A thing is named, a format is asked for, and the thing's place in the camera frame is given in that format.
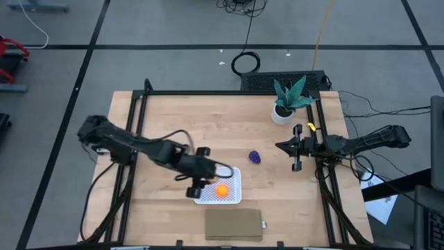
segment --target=purple toy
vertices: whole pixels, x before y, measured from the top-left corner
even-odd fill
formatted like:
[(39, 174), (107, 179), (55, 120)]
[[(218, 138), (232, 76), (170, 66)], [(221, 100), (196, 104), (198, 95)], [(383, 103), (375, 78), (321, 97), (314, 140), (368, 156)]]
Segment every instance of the purple toy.
[(259, 156), (259, 153), (256, 150), (251, 151), (250, 154), (248, 155), (248, 158), (255, 164), (261, 163), (261, 157)]

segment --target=yellow cable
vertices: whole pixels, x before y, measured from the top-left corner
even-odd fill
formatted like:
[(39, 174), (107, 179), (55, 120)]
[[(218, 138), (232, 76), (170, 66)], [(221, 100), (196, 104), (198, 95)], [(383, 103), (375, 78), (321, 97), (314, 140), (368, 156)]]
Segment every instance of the yellow cable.
[(314, 49), (313, 67), (311, 67), (312, 71), (314, 71), (314, 68), (316, 66), (316, 58), (318, 56), (319, 42), (321, 40), (322, 34), (324, 33), (324, 28), (327, 23), (328, 16), (330, 16), (330, 11), (332, 10), (333, 3), (334, 3), (334, 0), (330, 0), (330, 2), (328, 3), (328, 8), (327, 8), (327, 12), (325, 13), (324, 22), (322, 23), (321, 30), (319, 31), (318, 40), (316, 41), (316, 48)]

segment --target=white tray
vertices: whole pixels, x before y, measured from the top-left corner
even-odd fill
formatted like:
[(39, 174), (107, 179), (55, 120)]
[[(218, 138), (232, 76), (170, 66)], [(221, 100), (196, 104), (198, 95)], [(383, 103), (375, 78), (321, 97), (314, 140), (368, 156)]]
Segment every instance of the white tray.
[[(194, 202), (201, 205), (221, 205), (221, 204), (238, 204), (242, 200), (242, 182), (241, 171), (237, 167), (233, 167), (234, 174), (231, 178), (220, 178), (216, 183), (206, 185), (202, 189), (199, 199)], [(230, 175), (230, 169), (227, 167), (217, 167), (216, 173), (220, 176)], [(216, 194), (217, 186), (225, 184), (228, 186), (227, 197), (218, 197)]]

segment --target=red chair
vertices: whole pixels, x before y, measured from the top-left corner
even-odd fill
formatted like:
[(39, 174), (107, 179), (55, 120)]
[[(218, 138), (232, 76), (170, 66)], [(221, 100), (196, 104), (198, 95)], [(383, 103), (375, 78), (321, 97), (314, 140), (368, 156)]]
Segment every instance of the red chair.
[[(23, 53), (6, 53), (6, 43), (15, 45)], [(25, 92), (26, 86), (16, 84), (15, 70), (21, 60), (28, 61), (29, 51), (20, 43), (0, 36), (0, 92)]]

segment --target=concrete floor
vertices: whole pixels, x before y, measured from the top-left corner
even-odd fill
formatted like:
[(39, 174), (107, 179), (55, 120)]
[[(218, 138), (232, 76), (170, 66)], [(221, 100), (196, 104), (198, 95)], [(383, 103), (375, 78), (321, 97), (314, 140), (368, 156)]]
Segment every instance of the concrete floor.
[[(103, 0), (67, 1), (70, 11), (30, 12), (29, 16), (50, 36), (50, 44), (89, 44)], [(440, 0), (408, 1), (429, 44), (444, 44), (444, 17)], [(249, 44), (315, 44), (328, 1), (269, 1), (253, 20)], [(218, 9), (214, 1), (111, 0), (97, 44), (243, 44), (249, 19)], [(22, 12), (11, 11), (0, 0), (0, 33), (24, 44), (41, 44), (39, 31)], [(337, 0), (321, 44), (420, 45), (401, 1)], [(309, 70), (313, 50), (254, 50), (262, 60), (261, 72)], [(37, 217), (28, 247), (73, 244), (91, 183), (94, 163), (82, 151), (76, 131), (90, 114), (108, 113), (116, 90), (140, 89), (149, 78), (156, 90), (239, 90), (240, 78), (230, 69), (238, 49), (208, 50), (95, 50), (63, 140), (53, 176)], [(444, 67), (444, 51), (433, 51)], [(0, 93), (0, 112), (14, 126), (0, 147), (0, 242), (14, 249), (46, 167), (85, 50), (31, 51), (17, 82), (26, 94)], [(238, 62), (239, 71), (253, 67)], [(369, 98), (376, 109), (394, 110), (426, 106), (434, 94), (443, 94), (424, 51), (320, 50), (317, 69), (325, 70), (335, 90)], [(362, 99), (341, 94), (346, 112), (370, 112)], [(403, 125), (411, 146), (380, 149), (406, 173), (429, 167), (429, 115), (354, 119), (360, 135), (388, 123)], [(350, 137), (355, 130), (349, 121)], [(402, 174), (383, 159), (368, 157), (381, 175)], [(378, 243), (396, 245), (378, 237)]]

